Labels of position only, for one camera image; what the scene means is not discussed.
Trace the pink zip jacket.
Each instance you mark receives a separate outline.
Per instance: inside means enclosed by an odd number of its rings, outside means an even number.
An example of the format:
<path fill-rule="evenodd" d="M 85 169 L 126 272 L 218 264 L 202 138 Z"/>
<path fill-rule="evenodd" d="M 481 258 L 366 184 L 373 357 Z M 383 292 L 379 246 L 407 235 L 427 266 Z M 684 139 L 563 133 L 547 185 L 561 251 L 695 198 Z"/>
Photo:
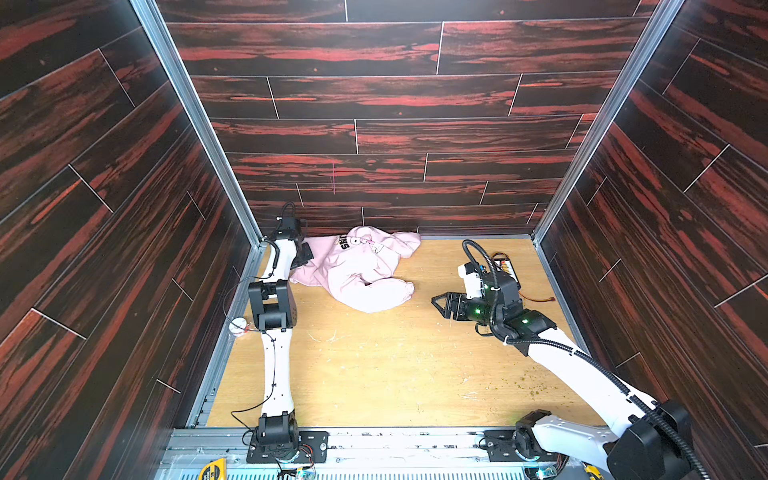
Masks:
<path fill-rule="evenodd" d="M 293 271 L 291 282 L 322 287 L 364 313 L 390 310 L 412 298 L 414 284 L 394 273 L 399 262 L 421 245 L 419 234 L 360 226 L 343 235 L 310 237 L 306 242 L 313 259 Z"/>

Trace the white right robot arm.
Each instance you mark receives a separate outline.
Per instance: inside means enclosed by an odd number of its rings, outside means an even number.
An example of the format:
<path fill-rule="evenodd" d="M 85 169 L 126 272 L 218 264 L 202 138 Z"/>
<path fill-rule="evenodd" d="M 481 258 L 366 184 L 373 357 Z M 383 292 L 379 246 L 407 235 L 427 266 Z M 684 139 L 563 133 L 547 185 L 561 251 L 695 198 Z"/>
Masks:
<path fill-rule="evenodd" d="M 468 258 L 459 266 L 463 292 L 446 292 L 432 305 L 446 319 L 471 322 L 476 332 L 516 348 L 564 382 L 602 419 L 600 426 L 564 420 L 538 409 L 521 418 L 507 438 L 486 436 L 492 461 L 509 451 L 524 462 L 555 459 L 551 467 L 528 470 L 529 479 L 554 479 L 570 459 L 614 479 L 682 479 L 710 474 L 695 453 L 689 412 L 674 401 L 660 402 L 630 385 L 579 348 L 543 313 L 529 309 L 506 256 L 490 256 L 465 239 Z"/>

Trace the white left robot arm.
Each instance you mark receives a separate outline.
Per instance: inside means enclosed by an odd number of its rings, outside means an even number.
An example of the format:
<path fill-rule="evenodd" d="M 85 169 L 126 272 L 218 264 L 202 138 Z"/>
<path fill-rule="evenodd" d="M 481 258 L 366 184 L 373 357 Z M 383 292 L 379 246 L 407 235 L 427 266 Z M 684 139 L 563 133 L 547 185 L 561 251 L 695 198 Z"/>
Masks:
<path fill-rule="evenodd" d="M 290 387 L 290 347 L 297 324 L 297 306 L 290 289 L 293 269 L 312 258 L 304 242 L 302 223 L 292 202 L 283 205 L 273 231 L 264 237 L 270 246 L 268 264 L 248 286 L 254 326 L 264 350 L 265 387 L 252 449 L 282 461 L 299 450 L 295 406 Z"/>

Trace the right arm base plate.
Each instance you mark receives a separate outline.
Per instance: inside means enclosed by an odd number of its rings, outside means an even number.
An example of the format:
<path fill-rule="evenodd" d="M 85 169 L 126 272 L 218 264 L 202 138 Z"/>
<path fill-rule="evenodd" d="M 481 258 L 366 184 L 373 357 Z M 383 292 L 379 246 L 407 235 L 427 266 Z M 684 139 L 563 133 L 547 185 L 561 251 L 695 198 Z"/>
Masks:
<path fill-rule="evenodd" d="M 533 434 L 523 429 L 486 430 L 478 442 L 490 462 L 554 462 L 556 453 L 544 450 Z"/>

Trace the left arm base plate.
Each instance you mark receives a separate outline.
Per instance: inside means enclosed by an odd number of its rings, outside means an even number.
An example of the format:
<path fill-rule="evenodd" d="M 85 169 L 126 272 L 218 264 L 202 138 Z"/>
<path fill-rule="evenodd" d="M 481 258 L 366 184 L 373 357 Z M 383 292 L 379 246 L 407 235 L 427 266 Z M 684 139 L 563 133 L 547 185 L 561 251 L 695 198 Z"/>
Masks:
<path fill-rule="evenodd" d="M 301 463 L 322 464 L 327 459 L 330 433 L 321 430 L 299 429 L 295 437 L 279 442 L 259 439 L 254 433 L 248 444 L 248 464 Z"/>

